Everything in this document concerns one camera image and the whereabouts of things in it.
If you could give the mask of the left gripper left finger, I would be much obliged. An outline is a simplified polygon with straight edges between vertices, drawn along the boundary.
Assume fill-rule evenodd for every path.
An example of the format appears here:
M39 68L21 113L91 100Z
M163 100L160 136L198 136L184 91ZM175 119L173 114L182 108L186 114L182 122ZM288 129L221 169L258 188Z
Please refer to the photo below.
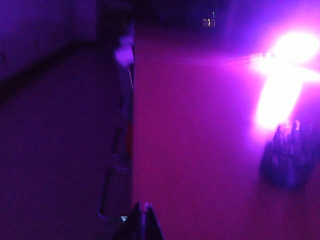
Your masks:
M141 204L137 202L119 230L120 240L134 240L141 223Z

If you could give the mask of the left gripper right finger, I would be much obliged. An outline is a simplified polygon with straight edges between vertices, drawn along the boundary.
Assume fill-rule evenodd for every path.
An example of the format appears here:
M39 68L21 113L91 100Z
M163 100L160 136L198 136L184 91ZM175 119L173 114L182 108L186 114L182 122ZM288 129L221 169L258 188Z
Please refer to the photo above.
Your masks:
M163 233L159 226L153 206L147 202L144 207L144 239L163 240Z

